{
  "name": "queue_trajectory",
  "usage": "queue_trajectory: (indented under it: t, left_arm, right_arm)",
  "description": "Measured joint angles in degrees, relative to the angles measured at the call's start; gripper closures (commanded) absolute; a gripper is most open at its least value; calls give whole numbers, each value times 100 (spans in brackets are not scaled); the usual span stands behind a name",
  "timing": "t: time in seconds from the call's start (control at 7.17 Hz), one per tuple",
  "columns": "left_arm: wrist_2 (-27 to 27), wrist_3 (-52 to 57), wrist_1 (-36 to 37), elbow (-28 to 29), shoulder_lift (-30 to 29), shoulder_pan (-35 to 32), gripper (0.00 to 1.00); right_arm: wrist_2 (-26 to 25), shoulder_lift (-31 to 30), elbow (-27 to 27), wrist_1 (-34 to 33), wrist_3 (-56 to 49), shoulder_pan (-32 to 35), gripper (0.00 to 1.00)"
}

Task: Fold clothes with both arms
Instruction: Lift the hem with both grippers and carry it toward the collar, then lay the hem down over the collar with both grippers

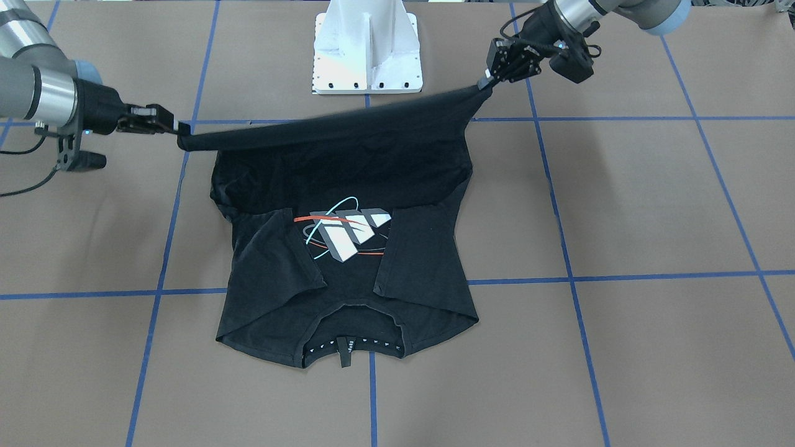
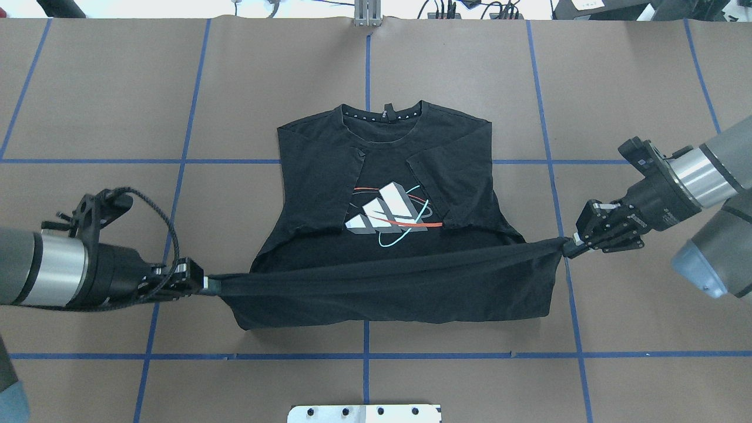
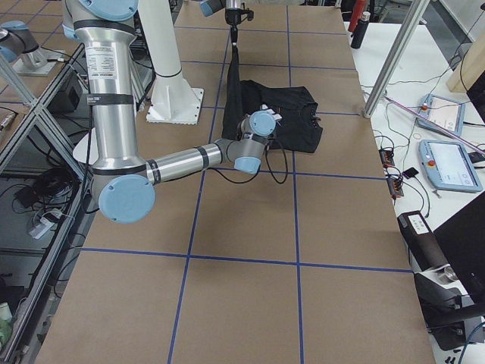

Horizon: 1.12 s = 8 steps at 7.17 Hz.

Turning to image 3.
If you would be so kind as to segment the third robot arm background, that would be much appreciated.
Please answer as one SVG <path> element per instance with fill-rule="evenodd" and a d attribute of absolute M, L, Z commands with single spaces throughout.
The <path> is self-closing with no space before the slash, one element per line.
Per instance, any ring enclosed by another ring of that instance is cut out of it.
<path fill-rule="evenodd" d="M 20 20 L 1 24 L 1 54 L 24 76 L 46 77 L 57 63 L 64 62 L 62 54 L 42 49 L 29 27 Z"/>

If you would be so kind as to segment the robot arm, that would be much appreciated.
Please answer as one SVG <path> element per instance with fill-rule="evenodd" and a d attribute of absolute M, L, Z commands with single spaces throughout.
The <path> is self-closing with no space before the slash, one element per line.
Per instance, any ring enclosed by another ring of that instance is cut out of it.
<path fill-rule="evenodd" d="M 156 159 L 139 155 L 136 139 L 134 70 L 130 47 L 139 16 L 155 72 L 151 122 L 195 124 L 203 90 L 183 76 L 171 10 L 166 1 L 65 1 L 65 35 L 85 48 L 98 157 L 91 192 L 108 219 L 129 224 L 151 211 L 155 185 L 225 162 L 256 174 L 280 116 L 267 106 L 236 119 L 239 138 L 219 139 Z"/>
<path fill-rule="evenodd" d="M 246 3 L 240 0 L 200 1 L 199 7 L 205 17 L 209 17 L 220 10 L 224 10 L 224 18 L 226 23 L 230 26 L 230 40 L 233 46 L 237 45 L 238 26 L 244 20 L 252 21 L 254 19 L 254 11 L 247 8 Z"/>

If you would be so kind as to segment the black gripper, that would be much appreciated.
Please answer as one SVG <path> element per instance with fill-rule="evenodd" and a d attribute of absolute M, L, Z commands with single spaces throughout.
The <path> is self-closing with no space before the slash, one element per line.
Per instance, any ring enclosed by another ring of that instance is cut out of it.
<path fill-rule="evenodd" d="M 230 41 L 232 47 L 237 46 L 238 30 L 237 26 L 244 20 L 253 20 L 253 10 L 249 8 L 226 8 L 224 12 L 226 23 L 230 26 Z"/>

